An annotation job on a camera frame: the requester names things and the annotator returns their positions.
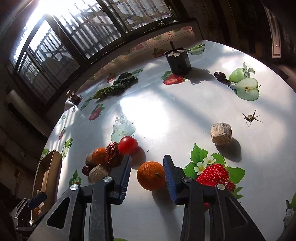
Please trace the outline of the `beige cake near strawberry print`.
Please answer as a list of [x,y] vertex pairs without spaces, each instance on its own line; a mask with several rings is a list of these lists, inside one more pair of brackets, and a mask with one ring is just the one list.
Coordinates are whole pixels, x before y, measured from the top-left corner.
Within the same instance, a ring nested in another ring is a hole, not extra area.
[[210,129],[210,138],[215,145],[228,145],[232,141],[232,128],[227,123],[215,123]]

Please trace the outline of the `large wrinkled red date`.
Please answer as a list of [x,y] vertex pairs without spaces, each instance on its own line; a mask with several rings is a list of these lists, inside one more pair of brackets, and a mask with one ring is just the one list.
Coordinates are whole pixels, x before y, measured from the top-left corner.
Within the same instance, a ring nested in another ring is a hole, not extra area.
[[119,152],[118,146],[117,142],[110,142],[106,147],[105,162],[108,168],[115,168],[121,165],[123,156]]

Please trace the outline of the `black cylindrical container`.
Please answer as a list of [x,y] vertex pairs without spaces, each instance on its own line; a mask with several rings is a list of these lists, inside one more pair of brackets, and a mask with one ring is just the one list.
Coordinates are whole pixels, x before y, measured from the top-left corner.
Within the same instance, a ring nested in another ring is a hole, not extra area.
[[166,60],[173,74],[185,77],[192,67],[189,61],[186,48],[176,48],[173,41],[170,41],[171,50],[165,52]]

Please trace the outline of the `dark date near apple print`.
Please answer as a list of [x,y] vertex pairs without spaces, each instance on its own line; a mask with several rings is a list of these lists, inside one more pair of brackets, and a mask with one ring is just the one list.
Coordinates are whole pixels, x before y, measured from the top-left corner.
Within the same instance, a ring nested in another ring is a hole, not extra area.
[[226,75],[222,72],[215,72],[214,73],[214,77],[218,80],[218,81],[225,81],[226,80]]

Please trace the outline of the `beige hexagonal cake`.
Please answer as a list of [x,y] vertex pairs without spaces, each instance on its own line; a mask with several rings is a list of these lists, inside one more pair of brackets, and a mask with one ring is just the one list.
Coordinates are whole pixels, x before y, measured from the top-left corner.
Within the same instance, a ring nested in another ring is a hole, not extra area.
[[87,166],[92,166],[93,165],[93,161],[92,161],[92,154],[87,154],[86,158],[85,158],[85,164]]

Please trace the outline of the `orange tangerine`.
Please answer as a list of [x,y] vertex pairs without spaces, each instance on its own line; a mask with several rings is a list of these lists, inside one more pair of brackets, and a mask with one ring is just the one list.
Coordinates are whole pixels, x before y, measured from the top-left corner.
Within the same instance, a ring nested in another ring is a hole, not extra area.
[[137,180],[142,188],[154,191],[166,185],[163,165],[148,161],[140,165],[137,170]]
[[106,164],[106,148],[97,148],[92,153],[92,162],[95,165],[102,165]]

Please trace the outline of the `dried tomato stem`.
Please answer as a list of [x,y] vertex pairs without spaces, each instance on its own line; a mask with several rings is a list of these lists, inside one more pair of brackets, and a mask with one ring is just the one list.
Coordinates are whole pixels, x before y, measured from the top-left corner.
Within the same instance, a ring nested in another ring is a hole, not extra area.
[[260,115],[256,115],[256,110],[254,111],[253,114],[248,114],[248,115],[245,115],[244,113],[242,113],[243,117],[244,117],[244,120],[245,120],[245,123],[247,125],[247,127],[251,130],[251,124],[254,122],[254,121],[258,121],[259,123],[262,123],[262,121],[260,120]]

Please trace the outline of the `green leafy vegetable bunch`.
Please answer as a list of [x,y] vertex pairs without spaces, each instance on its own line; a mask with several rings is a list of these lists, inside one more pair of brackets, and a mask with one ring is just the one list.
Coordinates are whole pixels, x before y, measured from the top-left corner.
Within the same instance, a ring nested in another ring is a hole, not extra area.
[[103,99],[108,96],[118,95],[124,92],[128,87],[132,86],[137,82],[131,73],[125,72],[122,73],[116,81],[109,87],[98,90],[94,95],[93,99]]

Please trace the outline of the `small dark jar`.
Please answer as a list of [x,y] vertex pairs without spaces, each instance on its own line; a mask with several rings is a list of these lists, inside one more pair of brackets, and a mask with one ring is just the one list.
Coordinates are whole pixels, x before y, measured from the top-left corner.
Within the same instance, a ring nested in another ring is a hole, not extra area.
[[67,92],[67,96],[69,101],[75,105],[78,105],[82,100],[82,97],[78,96],[74,91],[71,90]]

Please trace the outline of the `dark red date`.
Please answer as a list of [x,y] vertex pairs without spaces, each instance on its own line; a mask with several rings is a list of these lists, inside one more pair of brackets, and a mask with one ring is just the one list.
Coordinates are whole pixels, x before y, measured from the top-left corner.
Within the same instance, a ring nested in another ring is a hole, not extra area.
[[85,165],[82,168],[82,173],[83,173],[83,175],[88,176],[91,170],[92,170],[92,168],[90,166]]

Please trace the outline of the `red cherry tomato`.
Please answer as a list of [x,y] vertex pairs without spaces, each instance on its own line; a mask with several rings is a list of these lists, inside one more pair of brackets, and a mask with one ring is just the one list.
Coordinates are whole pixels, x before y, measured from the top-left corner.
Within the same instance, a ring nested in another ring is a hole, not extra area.
[[122,155],[133,154],[137,148],[137,140],[130,136],[123,137],[118,144],[118,150]]

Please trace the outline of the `beige cake chunk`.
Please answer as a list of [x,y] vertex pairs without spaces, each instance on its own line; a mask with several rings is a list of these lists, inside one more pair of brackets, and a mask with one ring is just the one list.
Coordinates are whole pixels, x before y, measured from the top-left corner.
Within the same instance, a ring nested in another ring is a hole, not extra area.
[[105,168],[99,164],[89,172],[88,178],[91,182],[97,182],[108,175],[109,173],[105,170]]

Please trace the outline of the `fruit print tablecloth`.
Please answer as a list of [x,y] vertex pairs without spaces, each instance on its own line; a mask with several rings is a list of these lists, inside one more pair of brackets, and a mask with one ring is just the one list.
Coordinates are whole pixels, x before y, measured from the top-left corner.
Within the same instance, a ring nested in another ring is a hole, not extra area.
[[[139,145],[127,196],[112,207],[116,238],[178,240],[182,206],[175,206],[166,190],[148,191],[137,181],[139,166],[161,163],[169,154],[175,165],[225,164],[240,204],[266,240],[295,240],[295,76],[284,79],[272,69],[222,44],[205,41],[200,55],[190,55],[190,75],[171,76],[164,57],[116,62],[108,73],[135,74],[136,84],[119,96],[93,100],[115,78],[100,74],[69,103],[55,125],[42,157],[56,150],[62,155],[57,194],[69,184],[90,184],[83,175],[85,157],[98,147],[129,135]],[[218,81],[215,72],[226,75]],[[247,127],[242,113],[260,115]],[[215,145],[211,126],[232,128],[228,145]]]

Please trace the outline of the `cardboard tray box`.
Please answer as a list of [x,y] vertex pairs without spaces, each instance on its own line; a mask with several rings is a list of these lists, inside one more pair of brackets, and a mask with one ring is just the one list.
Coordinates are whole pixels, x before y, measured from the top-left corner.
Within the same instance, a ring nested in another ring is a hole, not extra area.
[[41,207],[38,208],[39,210],[31,211],[31,223],[50,210],[56,202],[61,163],[62,155],[56,150],[51,151],[39,161],[33,184],[32,197],[35,197],[40,192],[45,192],[47,199],[41,203]]

